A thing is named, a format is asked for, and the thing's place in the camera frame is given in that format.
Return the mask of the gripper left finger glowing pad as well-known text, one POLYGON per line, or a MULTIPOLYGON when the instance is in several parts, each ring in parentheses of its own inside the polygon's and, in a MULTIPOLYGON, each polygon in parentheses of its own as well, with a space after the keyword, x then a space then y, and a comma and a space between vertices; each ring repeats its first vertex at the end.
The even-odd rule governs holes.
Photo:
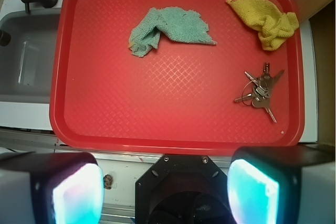
POLYGON ((99 223, 103 199, 90 153, 1 154, 1 223, 99 223))

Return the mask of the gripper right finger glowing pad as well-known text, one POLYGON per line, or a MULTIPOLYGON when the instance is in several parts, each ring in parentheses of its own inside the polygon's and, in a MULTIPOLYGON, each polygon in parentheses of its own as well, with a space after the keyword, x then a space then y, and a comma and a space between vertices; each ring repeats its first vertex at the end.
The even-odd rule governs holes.
POLYGON ((236 223, 335 223, 335 148, 240 147, 227 193, 236 223))

